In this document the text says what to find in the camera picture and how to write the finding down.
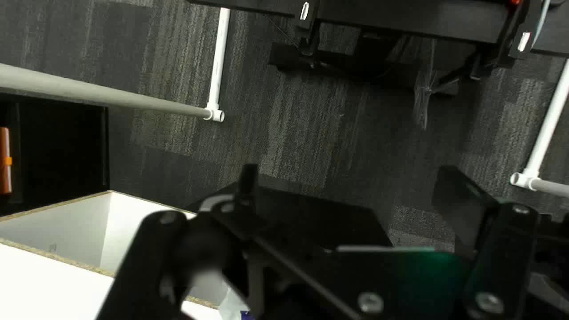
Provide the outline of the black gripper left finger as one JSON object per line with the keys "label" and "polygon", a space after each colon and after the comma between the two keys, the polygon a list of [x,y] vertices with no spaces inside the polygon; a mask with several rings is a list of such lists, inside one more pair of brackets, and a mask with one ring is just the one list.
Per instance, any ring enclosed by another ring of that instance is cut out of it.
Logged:
{"label": "black gripper left finger", "polygon": [[199,230],[199,218],[176,209],[142,218],[96,320],[195,320],[181,310],[192,277],[181,277],[176,248]]}

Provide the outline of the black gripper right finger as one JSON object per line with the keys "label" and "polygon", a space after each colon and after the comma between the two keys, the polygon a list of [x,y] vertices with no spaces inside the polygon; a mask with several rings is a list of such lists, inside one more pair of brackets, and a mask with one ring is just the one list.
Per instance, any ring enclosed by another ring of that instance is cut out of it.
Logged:
{"label": "black gripper right finger", "polygon": [[521,204],[496,209],[462,291],[469,320],[521,318],[539,222],[539,213]]}

